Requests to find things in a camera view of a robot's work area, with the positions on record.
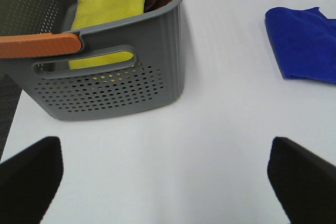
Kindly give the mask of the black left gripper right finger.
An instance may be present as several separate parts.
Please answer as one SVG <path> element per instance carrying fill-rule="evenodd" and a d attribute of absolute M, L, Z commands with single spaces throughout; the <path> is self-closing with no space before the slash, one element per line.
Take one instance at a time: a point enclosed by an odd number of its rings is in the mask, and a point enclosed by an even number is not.
<path fill-rule="evenodd" d="M 267 176 L 290 223 L 335 223 L 335 165 L 275 137 Z"/>

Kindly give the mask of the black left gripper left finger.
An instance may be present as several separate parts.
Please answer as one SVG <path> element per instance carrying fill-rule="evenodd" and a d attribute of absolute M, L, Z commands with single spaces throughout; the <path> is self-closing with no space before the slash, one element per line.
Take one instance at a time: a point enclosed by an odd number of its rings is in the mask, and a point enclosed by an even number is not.
<path fill-rule="evenodd" d="M 1 163 L 1 223 L 40 223 L 62 180 L 60 139 L 45 137 Z"/>

